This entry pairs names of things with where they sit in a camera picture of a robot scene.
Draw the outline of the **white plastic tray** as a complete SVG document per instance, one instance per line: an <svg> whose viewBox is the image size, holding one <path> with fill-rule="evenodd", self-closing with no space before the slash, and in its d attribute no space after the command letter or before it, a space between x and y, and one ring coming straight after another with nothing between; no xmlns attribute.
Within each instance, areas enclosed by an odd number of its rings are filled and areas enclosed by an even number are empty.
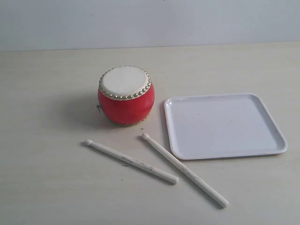
<svg viewBox="0 0 300 225"><path fill-rule="evenodd" d="M252 93L172 97L164 103L172 154L182 160L277 155L288 143Z"/></svg>

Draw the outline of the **white drumstick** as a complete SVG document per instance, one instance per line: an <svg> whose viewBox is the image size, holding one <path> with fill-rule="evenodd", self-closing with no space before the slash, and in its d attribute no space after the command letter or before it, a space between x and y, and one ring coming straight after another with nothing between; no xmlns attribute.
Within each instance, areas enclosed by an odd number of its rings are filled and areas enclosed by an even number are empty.
<svg viewBox="0 0 300 225"><path fill-rule="evenodd" d="M205 183L199 176L192 172L182 162L180 162L174 155L162 147L158 142L152 139L148 134L143 133L142 138L147 141L157 152L165 157L171 164L179 169L184 175L186 175L195 185L197 185L203 192L205 192L210 198L217 202L222 208L229 206L229 202L216 190Z"/></svg>
<svg viewBox="0 0 300 225"><path fill-rule="evenodd" d="M90 146L90 147L93 147L95 149L97 149L98 151L102 152L102 153L105 153L113 158L116 158L118 160L121 160L127 164L130 164L134 167L137 167L138 169L141 169L143 171L146 171L154 176L157 176L165 181L168 181L172 184L177 184L178 181L179 181L179 178L170 174L170 173L167 173L165 171L162 171L160 169L157 169L156 167L152 166L152 165L149 165L145 162L142 162L136 158L133 158L133 157L130 157L126 154L123 154L117 150L114 150L114 149L111 149L107 146L104 146L100 143L97 143L97 142L94 142L93 140L91 139L86 139L84 141L84 143L87 145L87 146Z"/></svg>

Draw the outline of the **red small drum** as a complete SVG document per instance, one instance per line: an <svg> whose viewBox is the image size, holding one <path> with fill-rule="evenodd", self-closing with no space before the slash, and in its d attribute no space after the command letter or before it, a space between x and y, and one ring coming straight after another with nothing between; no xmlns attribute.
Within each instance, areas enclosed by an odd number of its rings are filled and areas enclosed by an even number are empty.
<svg viewBox="0 0 300 225"><path fill-rule="evenodd" d="M155 91L147 71L119 66L100 77L97 97L100 109L110 121L131 126L147 118L154 105Z"/></svg>

